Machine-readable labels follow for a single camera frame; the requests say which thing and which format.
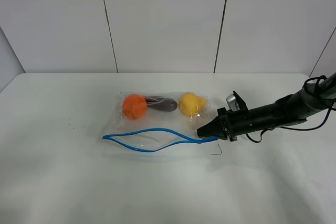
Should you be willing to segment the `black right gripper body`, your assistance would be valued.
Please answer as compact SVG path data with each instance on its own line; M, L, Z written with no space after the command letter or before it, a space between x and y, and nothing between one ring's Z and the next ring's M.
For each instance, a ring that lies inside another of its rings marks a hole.
M237 136L275 128L278 118L271 112L263 109L232 111L221 108L217 110L220 129L219 138L237 140Z

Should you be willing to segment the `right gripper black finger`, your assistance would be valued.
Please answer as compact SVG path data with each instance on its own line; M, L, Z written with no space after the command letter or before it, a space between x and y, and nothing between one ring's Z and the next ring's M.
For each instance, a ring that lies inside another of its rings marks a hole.
M197 129L197 136L199 138L216 137L223 139L223 123L220 116L207 123L206 125Z

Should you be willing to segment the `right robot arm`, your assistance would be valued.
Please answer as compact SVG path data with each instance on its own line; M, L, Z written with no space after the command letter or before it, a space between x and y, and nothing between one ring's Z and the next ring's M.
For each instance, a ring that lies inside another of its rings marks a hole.
M233 142L238 136L248 136L252 132L265 134L276 128L293 131L295 125L306 122L308 117L334 110L335 75L307 79L298 92L251 110L236 92L226 101L229 109L218 109L215 119L197 129L198 137Z

